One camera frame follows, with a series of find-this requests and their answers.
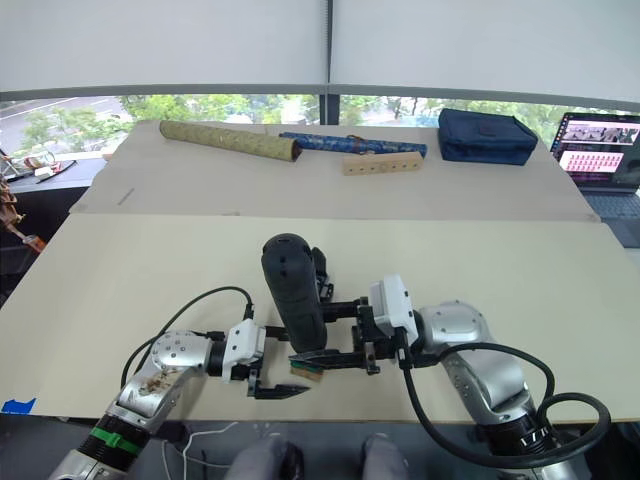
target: table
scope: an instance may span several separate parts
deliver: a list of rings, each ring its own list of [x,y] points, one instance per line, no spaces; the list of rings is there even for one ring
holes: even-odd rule
[[[401,274],[415,308],[460,299],[494,336],[554,370],[557,391],[604,401],[615,420],[640,418],[636,377],[640,272],[609,229],[590,222],[384,221],[192,215],[72,214],[0,310],[4,400],[37,415],[99,417],[119,390],[129,353],[199,293],[235,284],[256,303],[260,324],[279,324],[260,267],[264,242],[282,232],[320,247],[336,301]],[[227,329],[243,300],[211,297],[176,328]],[[329,345],[349,348],[351,322],[329,326]],[[173,418],[416,421],[397,366],[382,373],[328,372],[315,384],[288,373],[290,346],[268,341],[266,386],[308,384],[283,401],[247,398],[246,382],[192,382]],[[537,399],[542,376],[524,367]],[[469,421],[442,367],[415,374],[424,408],[439,422]],[[551,418],[592,419],[558,406]]]
[[[428,152],[418,172],[346,177],[341,153],[283,162],[167,140],[158,122],[141,122],[72,212],[599,222],[542,142],[520,167],[444,161],[435,128],[222,125],[426,143]]]

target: blue patterned tube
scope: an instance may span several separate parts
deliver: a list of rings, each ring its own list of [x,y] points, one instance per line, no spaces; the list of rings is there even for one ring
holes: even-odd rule
[[[348,137],[330,137],[309,133],[283,132],[281,137],[293,138],[303,149],[330,150],[345,153],[398,153],[420,152],[422,158],[427,154],[427,146],[421,143],[388,142],[386,140],[366,140],[349,135]]]

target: navy blue pouch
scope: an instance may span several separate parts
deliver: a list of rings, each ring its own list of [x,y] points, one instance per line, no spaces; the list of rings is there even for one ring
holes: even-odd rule
[[[524,165],[538,137],[515,117],[442,109],[438,140],[442,158],[456,162]]]

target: wooden block with holes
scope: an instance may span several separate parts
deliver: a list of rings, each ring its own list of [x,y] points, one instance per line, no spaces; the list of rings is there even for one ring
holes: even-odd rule
[[[342,173],[345,175],[371,175],[419,170],[424,164],[418,152],[379,153],[349,155],[342,158]]]

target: yellow patterned tube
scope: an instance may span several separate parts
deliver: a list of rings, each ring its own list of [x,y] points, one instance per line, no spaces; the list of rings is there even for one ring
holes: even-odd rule
[[[260,133],[171,120],[160,122],[160,133],[172,140],[251,153],[287,162],[295,162],[302,151],[296,141],[291,138],[271,137]]]

